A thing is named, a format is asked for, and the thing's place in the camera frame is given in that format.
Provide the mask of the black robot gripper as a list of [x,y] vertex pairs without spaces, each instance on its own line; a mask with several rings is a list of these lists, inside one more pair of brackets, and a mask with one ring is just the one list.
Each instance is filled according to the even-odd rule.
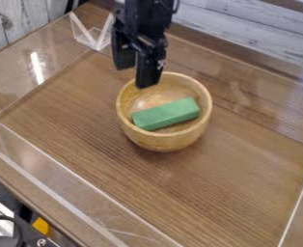
[[167,62],[166,32],[176,13],[178,0],[126,0],[114,12],[114,62],[118,70],[136,67],[139,89],[160,82]]

